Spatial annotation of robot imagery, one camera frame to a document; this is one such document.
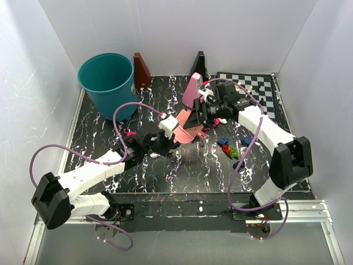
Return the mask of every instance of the black and white marble pattern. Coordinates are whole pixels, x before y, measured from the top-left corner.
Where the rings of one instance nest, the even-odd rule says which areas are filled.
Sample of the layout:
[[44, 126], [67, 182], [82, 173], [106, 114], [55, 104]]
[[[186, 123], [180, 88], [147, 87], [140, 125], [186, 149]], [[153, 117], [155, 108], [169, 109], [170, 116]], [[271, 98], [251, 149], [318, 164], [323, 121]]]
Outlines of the black and white marble pattern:
[[[160, 76], [154, 77], [150, 88], [138, 91], [138, 100], [159, 111], [175, 116], [184, 108], [181, 103], [183, 92], [188, 85], [189, 76]], [[282, 106], [279, 99], [274, 101], [277, 122], [282, 128], [289, 130], [285, 116], [281, 115]], [[148, 123], [157, 123], [157, 114], [143, 107], [138, 107], [132, 119], [126, 123], [119, 123], [121, 133], [123, 129], [139, 130]], [[228, 121], [217, 128], [208, 131], [208, 139], [196, 139], [174, 150], [176, 160], [159, 157], [153, 159], [145, 157], [143, 163], [123, 174], [109, 178], [88, 190], [88, 193], [107, 190], [112, 193], [122, 192], [226, 192], [229, 179], [234, 173], [231, 160], [216, 144], [223, 137], [229, 138], [229, 144], [236, 147], [241, 154], [246, 147], [240, 144], [243, 137], [252, 136], [249, 131]], [[89, 99], [87, 94], [79, 113], [76, 130], [71, 148], [91, 158], [98, 158], [105, 154], [118, 141], [113, 129], [113, 123], [105, 120]], [[268, 178], [270, 152], [261, 142], [257, 142], [245, 160], [245, 170], [237, 175], [232, 187], [234, 192], [252, 192], [259, 189]], [[84, 164], [76, 156], [69, 155], [66, 171], [73, 170]], [[308, 190], [307, 182], [297, 185], [295, 190]]]

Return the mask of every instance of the bin rim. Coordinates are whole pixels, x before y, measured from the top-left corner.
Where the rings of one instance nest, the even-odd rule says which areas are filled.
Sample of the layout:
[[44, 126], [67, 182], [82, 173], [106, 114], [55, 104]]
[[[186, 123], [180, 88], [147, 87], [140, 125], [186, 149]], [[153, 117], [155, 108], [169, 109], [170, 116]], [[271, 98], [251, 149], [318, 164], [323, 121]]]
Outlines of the bin rim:
[[[82, 69], [83, 69], [89, 62], [93, 61], [94, 59], [97, 59], [97, 58], [102, 57], [102, 56], [107, 56], [107, 55], [115, 55], [115, 56], [118, 56], [118, 57], [122, 57], [122, 58], [124, 58], [125, 60], [127, 60], [127, 61], [130, 63], [132, 71], [131, 71], [131, 74], [130, 74], [129, 78], [128, 78], [123, 84], [121, 84], [120, 86], [115, 87], [115, 88], [113, 88], [113, 89], [111, 89], [111, 90], [95, 91], [95, 90], [91, 90], [91, 89], [86, 88], [84, 85], [82, 85], [82, 82], [81, 82], [81, 79], [80, 79], [80, 74], [81, 74]], [[99, 94], [109, 93], [109, 92], [116, 91], [118, 88], [120, 88], [120, 87], [126, 85], [126, 84], [128, 83], [128, 81], [131, 79], [131, 77], [133, 78], [133, 64], [132, 64], [131, 60], [130, 60], [129, 58], [127, 58], [125, 55], [123, 55], [123, 54], [118, 54], [118, 53], [115, 53], [115, 52], [105, 52], [105, 53], [98, 54], [98, 55], [95, 55], [95, 56], [89, 58], [86, 62], [84, 62], [84, 63], [81, 65], [81, 67], [78, 69], [78, 72], [77, 72], [77, 80], [78, 80], [78, 83], [81, 85], [81, 87], [82, 87], [84, 90], [86, 90], [86, 91], [90, 91], [90, 92], [93, 92], [93, 93], [99, 93]]]

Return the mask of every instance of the pink object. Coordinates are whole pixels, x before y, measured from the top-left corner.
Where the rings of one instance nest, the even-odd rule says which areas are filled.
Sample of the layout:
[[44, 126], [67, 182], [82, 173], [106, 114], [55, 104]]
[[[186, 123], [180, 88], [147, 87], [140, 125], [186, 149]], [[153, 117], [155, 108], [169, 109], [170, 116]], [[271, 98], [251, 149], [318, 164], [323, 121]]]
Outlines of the pink object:
[[135, 131], [127, 131], [126, 129], [124, 129], [124, 134], [126, 134], [126, 136], [130, 136], [130, 135], [135, 135], [136, 132]]
[[202, 129], [203, 125], [199, 125], [193, 128], [184, 129], [183, 126], [190, 116], [191, 110], [182, 110], [176, 119], [179, 122], [179, 126], [173, 131], [175, 134], [174, 142], [180, 142], [181, 144], [188, 144], [198, 135], [201, 139], [206, 139], [207, 134], [205, 134]]
[[220, 119], [219, 118], [216, 118], [215, 121], [213, 122], [213, 127], [217, 127], [218, 124], [220, 123]]
[[199, 73], [194, 73], [183, 95], [183, 104], [185, 106], [190, 109], [194, 107], [194, 99], [197, 98], [197, 92], [201, 86], [202, 76]]

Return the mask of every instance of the gray floor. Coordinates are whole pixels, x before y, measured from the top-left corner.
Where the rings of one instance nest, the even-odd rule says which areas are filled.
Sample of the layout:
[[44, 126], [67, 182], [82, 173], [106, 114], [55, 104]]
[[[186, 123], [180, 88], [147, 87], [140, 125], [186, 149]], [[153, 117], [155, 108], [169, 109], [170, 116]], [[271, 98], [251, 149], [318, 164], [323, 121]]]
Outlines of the gray floor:
[[[36, 264], [333, 264], [320, 223], [286, 224], [263, 243], [225, 231], [136, 232], [130, 251], [97, 240], [94, 228], [65, 224], [46, 230]], [[129, 244], [123, 234], [113, 241]]]

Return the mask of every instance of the brown bookend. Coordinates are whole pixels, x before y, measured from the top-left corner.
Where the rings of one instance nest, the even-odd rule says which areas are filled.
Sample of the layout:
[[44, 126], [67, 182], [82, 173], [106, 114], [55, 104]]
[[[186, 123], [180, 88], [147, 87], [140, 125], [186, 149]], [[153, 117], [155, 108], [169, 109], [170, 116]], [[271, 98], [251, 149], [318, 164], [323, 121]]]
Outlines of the brown bookend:
[[135, 87], [150, 87], [152, 82], [151, 74], [143, 61], [141, 54], [135, 53], [133, 56], [133, 64], [135, 65]]

